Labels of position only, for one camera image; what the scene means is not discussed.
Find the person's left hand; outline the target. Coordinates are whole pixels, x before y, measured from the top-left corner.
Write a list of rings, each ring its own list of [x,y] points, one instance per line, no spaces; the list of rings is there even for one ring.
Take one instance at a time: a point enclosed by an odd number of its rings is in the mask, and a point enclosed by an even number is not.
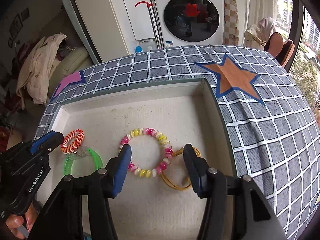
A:
[[[28,232],[30,232],[33,227],[33,224],[35,223],[35,220],[38,217],[38,213],[33,204],[29,206],[29,209],[26,211],[24,216],[25,218],[23,218],[22,216],[12,214],[6,221],[7,227],[10,229],[11,233],[17,239],[25,239],[23,234],[18,231],[18,228],[22,226],[24,222],[26,222],[26,228]]]

